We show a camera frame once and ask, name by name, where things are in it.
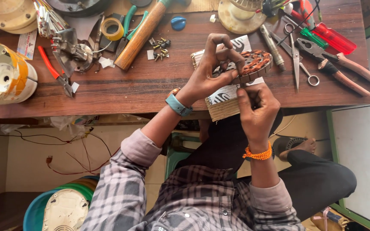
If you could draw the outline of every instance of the black pants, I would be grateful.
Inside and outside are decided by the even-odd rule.
[[[282,121],[279,111],[271,134]],[[213,169],[238,171],[244,159],[242,155],[248,140],[242,130],[239,115],[234,115],[209,126],[209,138],[177,168],[187,165],[203,165]],[[293,150],[287,155],[291,167],[280,171],[279,177],[292,198],[298,218],[303,221],[323,208],[348,197],[357,186],[355,175],[348,168],[324,160],[304,150]],[[251,177],[237,179],[247,184]]]

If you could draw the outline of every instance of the copper winding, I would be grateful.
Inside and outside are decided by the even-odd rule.
[[[249,74],[259,71],[265,64],[270,61],[270,53],[261,50],[252,50],[242,52],[241,55],[244,58],[253,58],[249,64],[243,67],[242,74]]]

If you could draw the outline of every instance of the man's left hand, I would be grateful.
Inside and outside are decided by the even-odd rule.
[[[232,48],[231,39],[227,34],[210,34],[205,45],[205,52],[199,66],[193,72],[188,83],[177,93],[176,98],[185,107],[190,107],[199,99],[204,99],[219,88],[231,83],[231,81],[242,75],[245,59]],[[237,70],[229,70],[213,78],[212,72],[219,66],[226,69],[228,63],[235,63]]]

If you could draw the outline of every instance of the man's right hand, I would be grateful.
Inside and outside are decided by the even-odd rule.
[[[268,136],[281,104],[265,83],[237,90],[242,128],[251,153],[268,150]]]

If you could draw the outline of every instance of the green frame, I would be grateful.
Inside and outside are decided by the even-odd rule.
[[[331,138],[332,158],[335,163],[339,164],[339,155],[336,146],[335,131],[333,130],[333,117],[332,110],[326,111],[326,118],[328,119],[329,137]],[[330,207],[336,209],[339,213],[351,218],[352,220],[360,223],[366,228],[370,229],[370,220],[348,210],[345,206],[345,200],[342,198],[339,200],[339,204],[332,204]]]

